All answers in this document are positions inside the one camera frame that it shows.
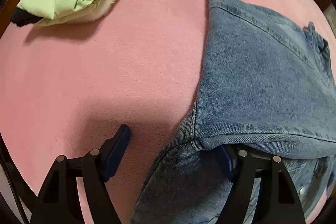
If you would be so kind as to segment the blue denim jacket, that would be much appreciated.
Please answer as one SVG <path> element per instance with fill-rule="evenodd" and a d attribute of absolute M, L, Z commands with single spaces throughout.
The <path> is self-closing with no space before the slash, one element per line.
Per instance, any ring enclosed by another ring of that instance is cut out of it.
<path fill-rule="evenodd" d="M 132 223 L 215 223 L 231 183 L 215 149 L 247 145 L 283 159 L 305 222 L 335 186 L 335 82 L 312 22 L 241 0 L 208 0 L 197 95 L 157 156 Z"/>

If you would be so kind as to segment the pink fleece bed blanket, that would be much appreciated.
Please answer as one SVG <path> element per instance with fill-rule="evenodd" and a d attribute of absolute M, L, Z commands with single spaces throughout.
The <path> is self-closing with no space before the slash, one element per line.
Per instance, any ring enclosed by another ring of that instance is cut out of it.
<path fill-rule="evenodd" d="M 243 0 L 335 36 L 313 0 Z M 207 34 L 207 0 L 117 0 L 102 19 L 1 37 L 1 134 L 39 192 L 58 155 L 99 148 L 122 124 L 131 140 L 108 193 L 129 223 L 146 175 L 191 108 Z"/>

